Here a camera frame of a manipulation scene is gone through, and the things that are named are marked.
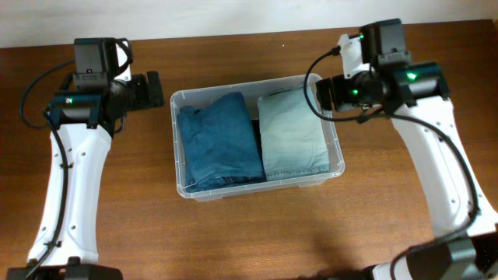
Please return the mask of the light blue jeans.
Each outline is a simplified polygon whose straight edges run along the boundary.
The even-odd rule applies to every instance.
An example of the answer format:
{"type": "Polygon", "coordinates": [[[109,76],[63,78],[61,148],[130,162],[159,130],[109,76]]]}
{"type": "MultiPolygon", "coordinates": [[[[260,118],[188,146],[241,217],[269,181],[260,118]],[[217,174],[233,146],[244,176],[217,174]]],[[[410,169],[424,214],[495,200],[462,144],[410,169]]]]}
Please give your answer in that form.
{"type": "Polygon", "coordinates": [[[330,170],[321,119],[310,109],[311,89],[293,89],[258,99],[259,130],[267,180],[305,177],[330,170]]]}

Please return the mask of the dark blue jeans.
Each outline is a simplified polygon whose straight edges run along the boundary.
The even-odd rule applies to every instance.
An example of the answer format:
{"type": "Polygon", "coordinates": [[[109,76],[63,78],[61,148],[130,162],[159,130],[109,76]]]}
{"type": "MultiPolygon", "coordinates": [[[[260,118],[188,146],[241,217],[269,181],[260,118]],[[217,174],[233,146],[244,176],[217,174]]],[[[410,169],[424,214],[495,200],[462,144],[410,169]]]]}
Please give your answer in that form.
{"type": "Polygon", "coordinates": [[[186,192],[211,191],[265,180],[260,145],[241,93],[177,115],[186,167],[186,192]]]}

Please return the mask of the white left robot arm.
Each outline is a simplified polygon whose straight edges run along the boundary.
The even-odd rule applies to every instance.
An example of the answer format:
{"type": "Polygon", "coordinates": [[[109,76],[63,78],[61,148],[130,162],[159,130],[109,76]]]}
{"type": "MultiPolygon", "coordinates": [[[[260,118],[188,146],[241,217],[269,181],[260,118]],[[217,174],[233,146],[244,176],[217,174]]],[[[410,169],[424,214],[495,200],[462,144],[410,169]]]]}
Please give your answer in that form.
{"type": "Polygon", "coordinates": [[[115,79],[106,86],[63,85],[45,113],[51,128],[51,172],[29,264],[64,265],[72,257],[98,262],[96,214],[100,182],[115,123],[136,110],[164,105],[158,72],[115,79]]]}

